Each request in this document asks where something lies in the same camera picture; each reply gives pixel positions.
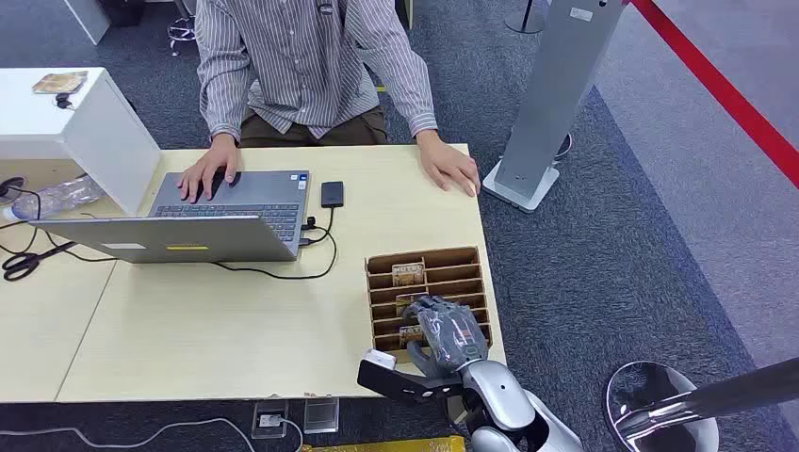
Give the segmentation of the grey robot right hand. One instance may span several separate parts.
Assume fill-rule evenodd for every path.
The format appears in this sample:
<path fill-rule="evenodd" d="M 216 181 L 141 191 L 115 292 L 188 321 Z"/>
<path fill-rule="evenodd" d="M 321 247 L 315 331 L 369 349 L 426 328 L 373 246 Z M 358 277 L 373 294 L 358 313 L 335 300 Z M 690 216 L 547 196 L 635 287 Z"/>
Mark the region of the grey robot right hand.
<path fill-rule="evenodd" d="M 447 378 L 463 367 L 488 358 L 488 341 L 467 305 L 425 295 L 405 308 L 402 319 L 415 319 L 430 352 L 420 339 L 406 341 L 411 362 L 429 378 Z"/>

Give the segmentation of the person's left hand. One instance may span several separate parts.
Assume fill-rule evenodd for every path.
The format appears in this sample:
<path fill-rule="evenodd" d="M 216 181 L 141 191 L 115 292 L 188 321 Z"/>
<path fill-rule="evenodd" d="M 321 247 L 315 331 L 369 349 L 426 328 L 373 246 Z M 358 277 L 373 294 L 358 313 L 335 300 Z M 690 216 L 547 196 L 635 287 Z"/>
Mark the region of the person's left hand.
<path fill-rule="evenodd" d="M 439 188 L 448 191 L 454 183 L 469 197 L 480 193 L 479 171 L 469 155 L 445 143 L 433 129 L 420 131 L 415 140 L 421 166 Z"/>

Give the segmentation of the person's right hand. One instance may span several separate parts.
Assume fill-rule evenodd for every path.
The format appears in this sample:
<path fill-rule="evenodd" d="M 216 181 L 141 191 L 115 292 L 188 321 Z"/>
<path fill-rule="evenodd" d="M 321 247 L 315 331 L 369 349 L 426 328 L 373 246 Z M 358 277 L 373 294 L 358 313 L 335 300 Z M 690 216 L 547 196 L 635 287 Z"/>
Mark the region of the person's right hand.
<path fill-rule="evenodd" d="M 236 177 L 239 157 L 240 149 L 232 135 L 214 135 L 205 154 L 182 173 L 177 183 L 181 200 L 190 203 L 196 203 L 200 199 L 210 201 L 214 196 L 215 175 L 222 170 L 222 181 L 232 183 Z"/>

